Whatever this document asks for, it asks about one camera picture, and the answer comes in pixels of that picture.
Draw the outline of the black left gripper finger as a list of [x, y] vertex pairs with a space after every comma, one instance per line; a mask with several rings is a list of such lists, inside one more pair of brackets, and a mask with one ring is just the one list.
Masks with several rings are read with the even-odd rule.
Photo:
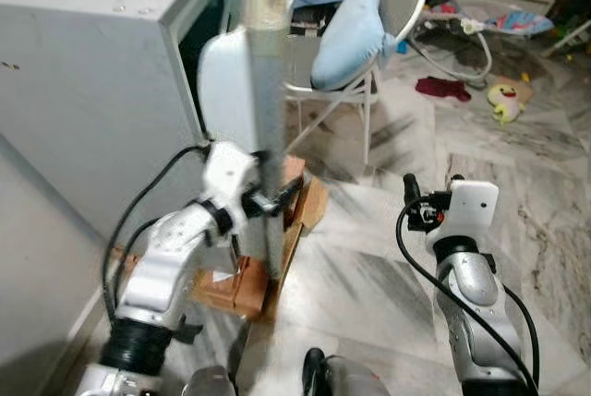
[[299, 177], [287, 182], [271, 201], [271, 213], [284, 213], [288, 208], [291, 208], [292, 203], [296, 201], [301, 189], [303, 189], [303, 184], [303, 178]]

